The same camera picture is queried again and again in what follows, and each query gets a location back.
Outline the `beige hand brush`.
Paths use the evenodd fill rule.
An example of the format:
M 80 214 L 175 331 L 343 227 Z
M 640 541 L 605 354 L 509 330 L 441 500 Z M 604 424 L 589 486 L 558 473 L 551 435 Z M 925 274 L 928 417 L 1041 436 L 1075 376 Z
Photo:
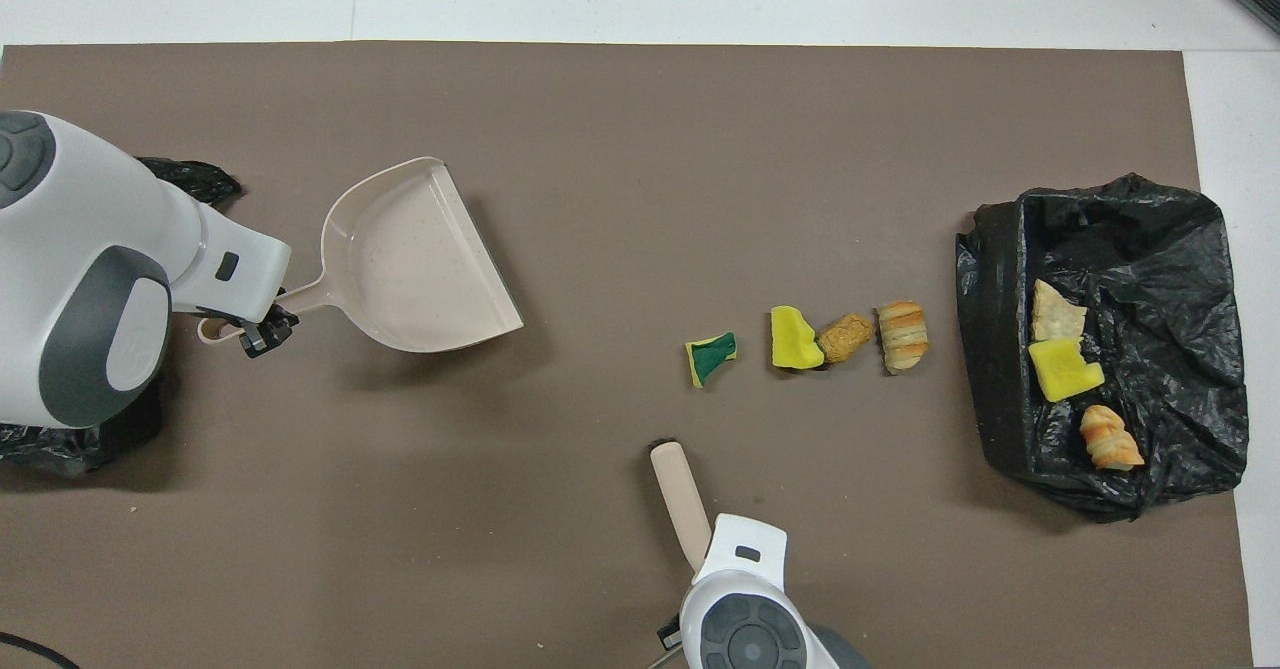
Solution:
M 687 452 L 676 437 L 660 437 L 650 446 L 649 458 L 676 540 L 695 583 L 707 562 L 713 528 Z

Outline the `beige plastic dustpan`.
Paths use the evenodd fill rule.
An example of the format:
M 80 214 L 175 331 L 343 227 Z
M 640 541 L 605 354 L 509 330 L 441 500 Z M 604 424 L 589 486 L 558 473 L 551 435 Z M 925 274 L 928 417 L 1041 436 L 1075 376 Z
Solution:
M 342 310 L 404 353 L 444 353 L 524 327 L 445 162 L 420 157 L 343 192 L 326 214 L 316 280 L 278 295 L 302 317 Z

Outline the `green and yellow sponge piece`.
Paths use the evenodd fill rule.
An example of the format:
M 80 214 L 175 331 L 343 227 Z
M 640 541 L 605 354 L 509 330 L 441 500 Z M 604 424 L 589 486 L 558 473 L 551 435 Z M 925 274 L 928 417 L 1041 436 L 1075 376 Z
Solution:
M 737 359 L 739 356 L 736 335 L 732 331 L 703 338 L 703 340 L 686 342 L 684 349 L 692 388 L 705 388 L 710 374 L 722 365 Z

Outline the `yellow sponge wedge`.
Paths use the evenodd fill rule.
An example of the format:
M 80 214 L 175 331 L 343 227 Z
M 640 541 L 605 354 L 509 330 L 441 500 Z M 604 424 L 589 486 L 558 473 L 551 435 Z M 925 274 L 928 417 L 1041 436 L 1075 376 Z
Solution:
M 771 308 L 771 365 L 774 368 L 809 370 L 826 362 L 817 333 L 795 306 Z

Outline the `brown fried nugget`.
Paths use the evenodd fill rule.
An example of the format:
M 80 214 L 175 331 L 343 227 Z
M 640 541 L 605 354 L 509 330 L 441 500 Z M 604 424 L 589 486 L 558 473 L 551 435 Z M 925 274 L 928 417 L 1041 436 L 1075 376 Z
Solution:
M 824 365 L 841 365 L 868 344 L 873 333 L 873 324 L 864 315 L 845 313 L 818 333 L 815 344 L 822 350 Z

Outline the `striped croissant piece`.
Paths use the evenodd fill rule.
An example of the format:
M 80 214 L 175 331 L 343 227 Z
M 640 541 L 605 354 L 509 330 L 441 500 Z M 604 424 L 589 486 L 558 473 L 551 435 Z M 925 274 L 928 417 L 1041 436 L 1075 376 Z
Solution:
M 893 301 L 878 306 L 876 319 L 886 372 L 900 376 L 915 368 L 931 347 L 922 304 Z
M 1135 437 L 1128 431 L 1125 420 L 1108 405 L 1088 405 L 1079 431 L 1094 469 L 1128 472 L 1146 466 L 1146 459 L 1138 449 Z

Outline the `yellow sponge block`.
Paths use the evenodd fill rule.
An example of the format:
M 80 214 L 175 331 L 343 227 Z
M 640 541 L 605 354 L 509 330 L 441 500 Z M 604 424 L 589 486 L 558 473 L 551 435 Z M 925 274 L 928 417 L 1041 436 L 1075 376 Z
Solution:
M 1057 403 L 1103 385 L 1102 365 L 1087 362 L 1082 345 L 1083 336 L 1070 336 L 1047 338 L 1028 347 L 1039 390 L 1048 403 Z

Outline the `torn croissant chunk pale inside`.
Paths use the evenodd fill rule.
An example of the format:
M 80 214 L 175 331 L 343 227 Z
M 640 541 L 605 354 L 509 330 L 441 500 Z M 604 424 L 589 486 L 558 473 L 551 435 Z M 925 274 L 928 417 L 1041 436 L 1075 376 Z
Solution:
M 1087 315 L 1084 306 L 1070 303 L 1050 283 L 1034 281 L 1030 317 L 1033 342 L 1083 336 Z

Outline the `black bag over pink bin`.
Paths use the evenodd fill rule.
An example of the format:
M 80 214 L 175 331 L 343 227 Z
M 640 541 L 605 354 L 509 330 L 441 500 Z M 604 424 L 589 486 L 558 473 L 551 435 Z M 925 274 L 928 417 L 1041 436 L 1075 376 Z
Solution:
M 160 180 L 172 183 L 210 207 L 220 207 L 243 194 L 241 182 L 214 164 L 161 157 L 138 160 Z M 164 374 L 156 374 L 133 403 L 99 426 L 50 429 L 0 423 L 0 463 L 41 469 L 65 478 L 95 472 L 161 434 L 163 382 Z

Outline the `black bag lined bin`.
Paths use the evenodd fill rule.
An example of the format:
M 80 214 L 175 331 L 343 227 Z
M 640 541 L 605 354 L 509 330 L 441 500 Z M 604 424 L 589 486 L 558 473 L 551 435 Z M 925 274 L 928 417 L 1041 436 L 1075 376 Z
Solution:
M 956 310 L 988 464 L 1098 522 L 1234 490 L 1249 443 L 1242 327 L 1221 210 L 1126 174 L 984 205 L 955 240 Z M 1088 310 L 1105 382 L 1044 399 L 1028 347 L 1034 281 Z M 1144 467 L 1094 469 L 1088 405 L 1125 420 Z

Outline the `brown paper table mat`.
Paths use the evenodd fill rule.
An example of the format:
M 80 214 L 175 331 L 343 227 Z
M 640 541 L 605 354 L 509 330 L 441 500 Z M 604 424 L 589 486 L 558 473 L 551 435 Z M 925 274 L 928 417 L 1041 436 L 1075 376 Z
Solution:
M 1229 492 L 1097 526 L 986 464 L 954 303 L 984 203 L 1198 183 L 1172 52 L 10 46 L 0 107 L 200 159 L 287 285 L 353 183 L 443 159 L 524 327 L 415 356 L 334 310 L 260 359 L 178 319 L 156 440 L 0 468 L 0 631 L 83 669 L 627 669 L 690 571 L 646 446 L 788 532 L 804 615 L 876 666 L 1248 665 Z M 931 347 L 886 372 L 878 306 Z M 773 306 L 851 359 L 771 365 Z M 686 342 L 737 359 L 692 388 Z

